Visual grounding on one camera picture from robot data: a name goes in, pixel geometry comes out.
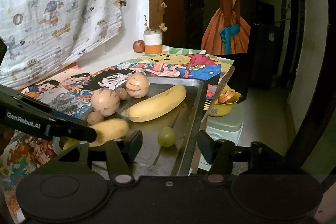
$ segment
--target woman in orange dress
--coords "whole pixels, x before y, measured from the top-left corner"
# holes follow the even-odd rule
[[[250,26],[240,16],[240,0],[220,0],[202,38],[202,50],[212,55],[247,52]]]

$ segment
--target yellow banana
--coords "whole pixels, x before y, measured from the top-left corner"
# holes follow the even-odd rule
[[[154,120],[177,107],[186,97],[186,89],[182,85],[172,88],[139,102],[124,110],[121,115],[132,122],[146,122]]]

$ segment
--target banana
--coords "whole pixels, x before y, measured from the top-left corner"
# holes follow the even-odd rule
[[[129,130],[127,121],[122,119],[110,119],[90,127],[97,132],[97,138],[90,146],[100,146],[110,140],[124,137]]]
[[[139,102],[124,110],[121,115],[132,122],[146,122],[163,116],[177,107],[185,99],[187,91],[182,85],[172,88]]]

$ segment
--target screw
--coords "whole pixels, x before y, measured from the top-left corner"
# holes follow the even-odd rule
[[[129,183],[132,177],[129,175],[118,175],[115,177],[115,181],[118,183]]]
[[[209,175],[208,176],[208,181],[212,183],[220,183],[224,180],[224,177],[222,175]]]
[[[166,181],[166,186],[173,186],[174,185],[174,182],[172,182],[172,181]]]

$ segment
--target wall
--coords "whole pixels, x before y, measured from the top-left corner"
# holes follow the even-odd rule
[[[118,55],[133,50],[133,43],[143,39],[144,17],[148,16],[148,0],[127,0],[127,5],[121,7],[123,25],[119,34],[107,41],[104,45],[83,55],[80,60],[87,57],[106,55]]]
[[[289,98],[296,132],[308,111],[324,57],[328,30],[328,0],[306,0],[300,62]]]
[[[336,111],[333,113],[330,122],[319,139],[314,150],[303,164],[302,169],[309,174],[325,175],[330,174],[336,166]]]

